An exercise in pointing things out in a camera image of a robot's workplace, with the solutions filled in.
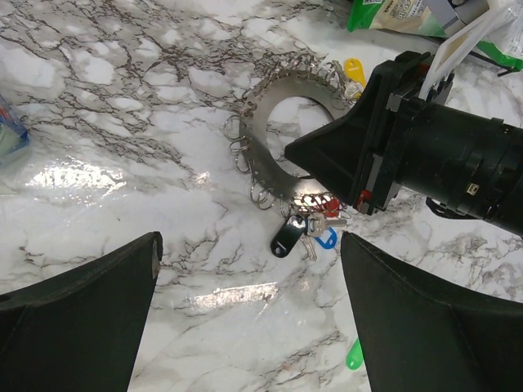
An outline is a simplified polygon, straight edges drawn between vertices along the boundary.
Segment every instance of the marble surface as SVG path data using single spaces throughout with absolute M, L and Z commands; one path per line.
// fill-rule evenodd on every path
M 159 230 L 165 257 L 131 391 L 368 391 L 364 367 L 344 363 L 356 332 L 338 251 L 274 258 L 279 212 L 251 204 L 221 134 L 282 56 L 355 56 L 368 77 L 401 51 L 434 50 L 349 34 L 348 14 L 342 0 L 0 2 L 0 92 L 33 146 L 1 173 L 0 293 Z M 467 60 L 449 105 L 520 126 L 522 91 L 520 75 Z M 275 127 L 315 118 L 288 105 Z M 438 219 L 408 190 L 386 213 L 349 216 L 394 256 L 523 301 L 522 242 L 500 229 Z

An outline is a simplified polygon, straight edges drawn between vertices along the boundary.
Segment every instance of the green handle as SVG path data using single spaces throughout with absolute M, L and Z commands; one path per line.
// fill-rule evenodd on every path
M 351 347 L 351 351 L 346 356 L 346 366 L 351 370 L 357 370 L 363 363 L 363 351 L 361 350 L 360 338 Z

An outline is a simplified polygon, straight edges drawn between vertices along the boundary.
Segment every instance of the yellow key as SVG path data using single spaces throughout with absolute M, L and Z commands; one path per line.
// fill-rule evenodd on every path
M 343 65 L 345 69 L 345 74 L 354 80 L 355 82 L 361 83 L 363 87 L 367 85 L 365 81 L 365 74 L 363 72 L 363 66 L 361 65 L 358 59 L 352 58 L 345 62 Z

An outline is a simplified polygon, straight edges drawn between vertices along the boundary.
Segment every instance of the green bag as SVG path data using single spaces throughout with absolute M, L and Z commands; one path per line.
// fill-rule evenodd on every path
M 485 37 L 477 48 L 498 64 L 523 69 L 523 0 L 507 10 L 507 23 Z M 425 0 L 355 0 L 349 31 L 389 29 L 446 38 Z

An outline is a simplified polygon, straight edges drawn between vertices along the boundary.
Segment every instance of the black key fob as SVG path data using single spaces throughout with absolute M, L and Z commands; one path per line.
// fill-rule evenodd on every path
M 270 251 L 280 259 L 286 257 L 305 232 L 306 219 L 299 215 L 290 216 L 270 242 Z

